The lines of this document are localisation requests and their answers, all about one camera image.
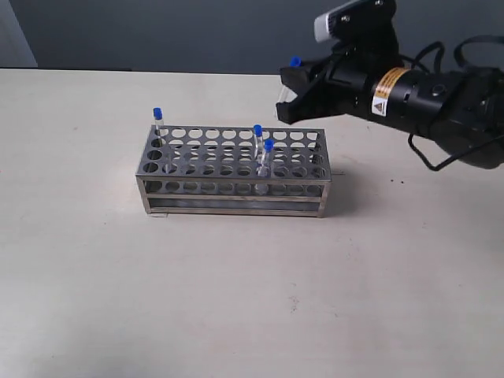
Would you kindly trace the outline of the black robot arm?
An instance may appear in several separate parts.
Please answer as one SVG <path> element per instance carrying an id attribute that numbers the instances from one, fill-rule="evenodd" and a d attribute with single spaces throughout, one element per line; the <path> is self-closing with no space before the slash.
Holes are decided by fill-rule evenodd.
<path id="1" fill-rule="evenodd" d="M 293 59 L 280 70 L 294 94 L 276 104 L 285 124 L 348 114 L 433 141 L 447 164 L 480 169 L 503 163 L 503 73 L 469 63 L 454 50 L 458 70 L 443 72 L 444 45 L 416 57 L 400 53 L 393 1 L 350 1 L 314 21 L 318 42 L 334 41 L 314 61 Z"/>

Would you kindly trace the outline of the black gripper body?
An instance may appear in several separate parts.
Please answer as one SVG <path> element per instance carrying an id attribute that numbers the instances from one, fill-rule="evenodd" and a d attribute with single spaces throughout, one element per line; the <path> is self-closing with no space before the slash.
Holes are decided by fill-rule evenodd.
<path id="1" fill-rule="evenodd" d="M 374 2 L 365 30 L 335 39 L 322 89 L 331 110 L 392 126 L 391 92 L 408 68 L 400 57 L 392 24 L 396 2 Z"/>

